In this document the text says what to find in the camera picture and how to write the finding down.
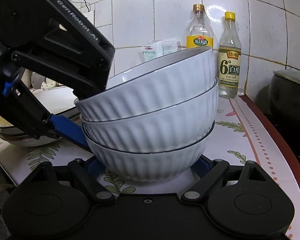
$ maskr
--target tile wall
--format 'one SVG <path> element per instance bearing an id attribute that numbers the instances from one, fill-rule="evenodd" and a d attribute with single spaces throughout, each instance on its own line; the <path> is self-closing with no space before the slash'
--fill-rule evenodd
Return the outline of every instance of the tile wall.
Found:
<path id="1" fill-rule="evenodd" d="M 300 0 L 71 0 L 116 47 L 111 75 L 142 62 L 140 47 L 153 39 L 177 38 L 185 46 L 192 5 L 203 3 L 215 34 L 225 11 L 236 13 L 242 43 L 241 86 L 264 112 L 274 70 L 300 70 Z"/>

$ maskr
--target plastic packet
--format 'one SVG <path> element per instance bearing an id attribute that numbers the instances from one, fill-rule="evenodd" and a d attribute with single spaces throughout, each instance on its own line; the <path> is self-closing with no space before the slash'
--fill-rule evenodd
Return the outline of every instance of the plastic packet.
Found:
<path id="1" fill-rule="evenodd" d="M 162 40 L 150 41 L 146 46 L 141 47 L 144 62 L 163 56 Z"/>
<path id="2" fill-rule="evenodd" d="M 162 45 L 163 45 L 163 55 L 167 55 L 178 51 L 178 42 L 176 38 L 163 40 Z"/>

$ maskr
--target yellow label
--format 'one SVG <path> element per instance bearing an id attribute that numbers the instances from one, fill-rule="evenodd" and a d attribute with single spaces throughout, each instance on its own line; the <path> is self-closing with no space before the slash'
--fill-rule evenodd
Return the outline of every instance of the yellow label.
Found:
<path id="1" fill-rule="evenodd" d="M 203 35 L 187 36 L 187 49 L 209 46 L 213 48 L 213 38 Z"/>
<path id="2" fill-rule="evenodd" d="M 218 62 L 219 83 L 226 87 L 237 88 L 239 85 L 241 52 L 235 49 L 220 48 Z"/>

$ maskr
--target yellow bottle cap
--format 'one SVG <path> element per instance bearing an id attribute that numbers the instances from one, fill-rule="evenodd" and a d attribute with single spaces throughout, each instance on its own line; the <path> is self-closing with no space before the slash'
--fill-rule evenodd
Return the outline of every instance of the yellow bottle cap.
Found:
<path id="1" fill-rule="evenodd" d="M 203 4 L 196 3 L 193 5 L 193 11 L 203 11 L 204 12 L 204 6 Z"/>
<path id="2" fill-rule="evenodd" d="M 226 20 L 234 20 L 235 21 L 235 13 L 233 13 L 233 12 L 225 12 L 225 19 Z"/>

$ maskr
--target bottle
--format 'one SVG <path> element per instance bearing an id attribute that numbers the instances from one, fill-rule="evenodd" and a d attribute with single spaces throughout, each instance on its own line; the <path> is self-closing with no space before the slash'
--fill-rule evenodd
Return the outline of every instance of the bottle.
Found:
<path id="1" fill-rule="evenodd" d="M 235 98 L 239 85 L 241 42 L 235 28 L 235 14 L 225 12 L 225 20 L 218 50 L 219 96 Z"/>
<path id="2" fill-rule="evenodd" d="M 187 49 L 210 46 L 213 48 L 213 30 L 207 21 L 204 6 L 193 5 L 193 18 L 188 25 Z"/>

